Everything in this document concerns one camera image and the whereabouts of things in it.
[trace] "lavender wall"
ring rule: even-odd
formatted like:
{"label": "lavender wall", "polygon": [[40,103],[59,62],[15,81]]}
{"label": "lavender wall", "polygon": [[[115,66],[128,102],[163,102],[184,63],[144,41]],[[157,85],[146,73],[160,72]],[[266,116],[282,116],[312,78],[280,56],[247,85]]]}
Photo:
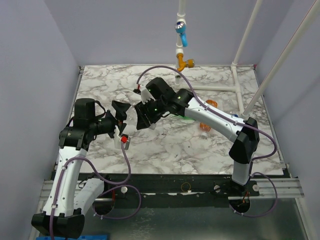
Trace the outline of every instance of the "lavender wall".
{"label": "lavender wall", "polygon": [[[293,0],[263,1],[240,64],[256,64]],[[79,65],[174,64],[179,0],[45,0]],[[231,64],[255,0],[187,0],[187,58]]]}
{"label": "lavender wall", "polygon": [[25,240],[79,68],[43,0],[0,1],[0,239]]}
{"label": "lavender wall", "polygon": [[[295,0],[257,66],[266,77],[314,0]],[[266,89],[264,96],[289,170],[298,176],[320,236],[320,16]]]}

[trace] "white marble surface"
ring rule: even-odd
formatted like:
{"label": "white marble surface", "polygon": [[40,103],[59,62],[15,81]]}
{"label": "white marble surface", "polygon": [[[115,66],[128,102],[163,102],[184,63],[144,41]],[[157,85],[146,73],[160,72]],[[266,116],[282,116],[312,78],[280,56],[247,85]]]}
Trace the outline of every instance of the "white marble surface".
{"label": "white marble surface", "polygon": [[[77,98],[93,98],[99,100],[106,109],[111,108],[111,101],[138,103],[140,96],[133,93],[140,73],[150,66],[118,65],[118,66],[86,66]],[[198,66],[183,71],[191,84],[233,85],[233,77],[229,67]],[[243,103],[246,106],[258,89],[254,71],[251,67],[238,68],[238,76],[242,87]],[[169,69],[153,69],[142,78],[146,84],[155,77],[162,77],[174,87],[174,73]],[[238,103],[234,92],[196,91],[203,100],[212,99],[218,108],[227,113],[237,113]],[[140,174],[231,174],[233,160],[228,152],[232,143],[217,131],[211,130],[210,137],[201,138],[199,122],[171,115],[157,123],[155,130],[136,130],[137,114],[131,107],[124,133],[131,137],[127,155],[132,173]],[[252,111],[252,117],[258,121],[258,127],[271,133],[269,121],[262,100]],[[268,154],[273,150],[272,143],[260,134],[260,143],[256,155]],[[127,165],[121,150],[114,149],[113,140],[107,135],[98,136],[92,142],[87,157],[101,173],[127,173]],[[282,175],[278,154],[259,159],[253,171],[265,174]],[[81,172],[92,172],[84,163]]]}

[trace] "orange pipe fitting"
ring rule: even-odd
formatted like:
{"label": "orange pipe fitting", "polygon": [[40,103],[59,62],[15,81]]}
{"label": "orange pipe fitting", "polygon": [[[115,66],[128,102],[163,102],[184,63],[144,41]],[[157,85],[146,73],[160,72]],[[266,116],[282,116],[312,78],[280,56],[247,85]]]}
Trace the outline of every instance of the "orange pipe fitting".
{"label": "orange pipe fitting", "polygon": [[182,70],[186,67],[193,68],[195,66],[195,61],[193,59],[188,59],[187,61],[184,61],[184,55],[182,53],[178,53],[176,57],[178,58],[179,68],[177,70],[179,72],[182,72]]}

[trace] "blue faucet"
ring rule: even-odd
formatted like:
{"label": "blue faucet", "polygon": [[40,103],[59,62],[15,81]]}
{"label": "blue faucet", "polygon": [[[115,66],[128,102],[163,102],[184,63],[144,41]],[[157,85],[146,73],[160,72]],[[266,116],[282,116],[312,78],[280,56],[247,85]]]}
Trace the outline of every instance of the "blue faucet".
{"label": "blue faucet", "polygon": [[184,21],[178,21],[175,26],[175,31],[177,34],[180,35],[181,37],[181,42],[182,42],[182,46],[183,47],[187,47],[188,46],[188,42],[187,42],[187,35],[186,35],[186,24]]}

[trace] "white pvc pipe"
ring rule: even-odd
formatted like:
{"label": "white pvc pipe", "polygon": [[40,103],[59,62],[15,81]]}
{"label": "white pvc pipe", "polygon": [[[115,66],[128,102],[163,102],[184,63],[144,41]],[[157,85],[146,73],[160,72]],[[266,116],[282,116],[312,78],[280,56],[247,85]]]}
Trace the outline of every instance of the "white pvc pipe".
{"label": "white pvc pipe", "polygon": [[238,74],[237,74],[237,67],[232,66],[231,71],[232,71],[232,75],[233,75],[234,87],[235,87],[236,99],[237,99],[238,105],[239,105],[239,111],[240,111],[240,114],[242,114],[245,110],[245,107],[244,107],[244,103],[242,101],[241,87],[240,87],[239,78],[238,78]]}
{"label": "white pvc pipe", "polygon": [[179,0],[179,11],[178,15],[180,17],[184,17],[186,15],[186,1],[187,0]]}
{"label": "white pvc pipe", "polygon": [[250,17],[250,20],[248,22],[248,25],[246,26],[246,29],[244,31],[244,34],[243,34],[243,37],[242,37],[242,40],[240,42],[240,45],[239,45],[239,48],[238,48],[238,51],[236,52],[236,55],[235,55],[235,58],[232,62],[233,65],[237,65],[238,64],[238,61],[239,61],[239,58],[240,58],[240,55],[245,47],[245,44],[246,44],[246,41],[247,41],[247,38],[249,36],[249,33],[251,31],[251,28],[252,26],[254,25],[254,22],[255,22],[255,19],[256,19],[256,16],[259,12],[259,9],[261,7],[261,4],[262,4],[262,1],[263,0],[256,0],[256,3],[255,3],[255,6],[254,6],[254,9],[252,11],[252,14],[251,14],[251,17]]}
{"label": "white pvc pipe", "polygon": [[[176,14],[176,20],[178,21],[183,21],[186,22],[185,16],[186,16],[186,1],[187,0],[179,0],[179,10]],[[184,50],[183,50],[183,45],[182,45],[182,41],[181,41],[181,37],[179,36],[179,34],[176,34],[176,44],[175,44],[175,55],[177,56],[178,53],[182,53],[184,54]],[[178,69],[179,68],[179,62],[178,59],[175,60],[175,68]],[[175,85],[179,85],[180,84],[180,75],[179,74],[175,74]]]}
{"label": "white pvc pipe", "polygon": [[[180,84],[182,89],[190,89],[187,84]],[[234,86],[208,86],[208,85],[192,85],[194,90],[210,90],[210,91],[230,91],[235,92],[236,88]]]}
{"label": "white pvc pipe", "polygon": [[284,61],[287,59],[288,55],[293,50],[294,46],[297,44],[297,42],[300,40],[302,35],[306,32],[306,30],[309,28],[311,23],[315,20],[316,16],[318,15],[318,11],[320,9],[320,0],[315,0],[313,5],[311,6],[310,10],[305,15],[304,19],[300,23],[299,27],[293,34],[292,38],[288,42],[288,44],[285,46],[284,50],[280,54],[279,58],[273,65],[272,69],[268,73],[268,75],[265,77],[263,82],[261,83],[261,86],[256,91],[254,97],[250,101],[249,105],[246,107],[245,111],[243,112],[242,116],[246,117],[248,113],[251,112],[252,108],[258,101],[258,99],[261,97],[261,95],[264,93],[265,89],[267,88],[270,81],[274,78],[275,74],[278,72],[279,68],[282,66]]}

